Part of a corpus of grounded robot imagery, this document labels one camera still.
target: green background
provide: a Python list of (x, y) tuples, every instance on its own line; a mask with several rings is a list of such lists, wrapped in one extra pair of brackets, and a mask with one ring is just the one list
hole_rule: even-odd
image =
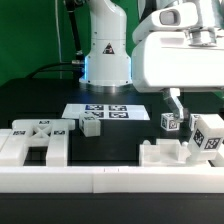
[[(132, 32), (138, 25), (136, 0), (113, 0), (127, 14), (127, 53), (134, 48)], [(74, 59), (75, 48), (63, 0), (58, 0), (62, 42), (62, 60)], [(82, 48), (90, 51), (90, 16), (88, 6), (75, 12)], [(55, 22), (55, 0), (1, 0), (0, 3), (0, 85), (25, 77), (35, 69), (59, 62)], [(59, 74), (39, 77), (59, 78)]]

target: black cable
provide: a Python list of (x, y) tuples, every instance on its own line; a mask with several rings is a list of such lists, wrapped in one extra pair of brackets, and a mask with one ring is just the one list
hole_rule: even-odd
[(142, 16), (139, 22), (141, 23), (152, 12), (156, 11), (156, 9), (157, 9), (156, 0), (146, 0), (145, 9), (142, 13)]
[(31, 72), (29, 75), (26, 76), (27, 79), (32, 79), (38, 72), (43, 71), (46, 68), (52, 68), (56, 66), (61, 66), (61, 65), (72, 65), (72, 62), (59, 62), (59, 63), (54, 63), (54, 64), (49, 64), (49, 65), (44, 65), (34, 72)]
[(51, 69), (51, 70), (42, 70), (39, 72), (75, 72), (75, 71), (80, 71), (82, 68), (74, 68), (74, 69)]
[(78, 35), (78, 27), (77, 27), (77, 23), (76, 23), (75, 14), (74, 14), (74, 12), (68, 12), (68, 15), (69, 15), (69, 19), (70, 19), (70, 22), (71, 22), (75, 49), (78, 52), (78, 51), (81, 51), (82, 48), (81, 48), (80, 38), (79, 38), (79, 35)]
[(83, 5), (82, 1), (65, 0), (64, 4), (66, 6), (66, 9), (69, 15), (69, 20), (71, 23), (72, 35), (73, 35), (73, 40), (74, 40), (75, 49), (76, 49), (76, 60), (84, 60), (84, 55), (82, 52), (80, 38), (79, 38), (77, 22), (76, 22), (76, 18), (74, 14), (75, 9)]

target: printed marker sheet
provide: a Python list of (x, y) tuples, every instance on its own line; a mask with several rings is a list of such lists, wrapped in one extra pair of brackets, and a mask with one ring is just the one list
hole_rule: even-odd
[(105, 120), (150, 120), (143, 105), (67, 104), (62, 118), (79, 119), (80, 113), (93, 113)]

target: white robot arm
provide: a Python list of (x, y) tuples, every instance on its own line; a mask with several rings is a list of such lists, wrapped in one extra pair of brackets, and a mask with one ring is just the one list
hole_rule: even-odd
[(110, 93), (132, 88), (131, 59), (126, 53), (127, 17), (124, 10), (111, 0), (65, 2), (70, 14), (74, 13), (70, 9), (85, 3), (90, 9), (91, 50), (85, 57), (85, 74), (79, 79), (81, 88)]
[(157, 0), (156, 7), (133, 33), (138, 44), (132, 53), (133, 84), (139, 92), (163, 91), (182, 122), (180, 90), (224, 87), (224, 39), (217, 35), (224, 27), (221, 5), (219, 0)]

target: black tabletop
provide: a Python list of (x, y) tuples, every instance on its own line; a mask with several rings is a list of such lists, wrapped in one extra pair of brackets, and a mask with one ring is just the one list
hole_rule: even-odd
[[(223, 101), (213, 93), (182, 93), (191, 113), (218, 113)], [(102, 94), (80, 90), (72, 80), (15, 79), (0, 88), (0, 128), (16, 119), (59, 119), (66, 104), (144, 105), (150, 121), (101, 120), (101, 136), (70, 132), (69, 166), (138, 166), (138, 146), (156, 138), (188, 141), (188, 123), (179, 131), (160, 128), (170, 110), (162, 93)], [(44, 165), (31, 149), (25, 165)], [(0, 194), (2, 223), (223, 223), (223, 194)]]

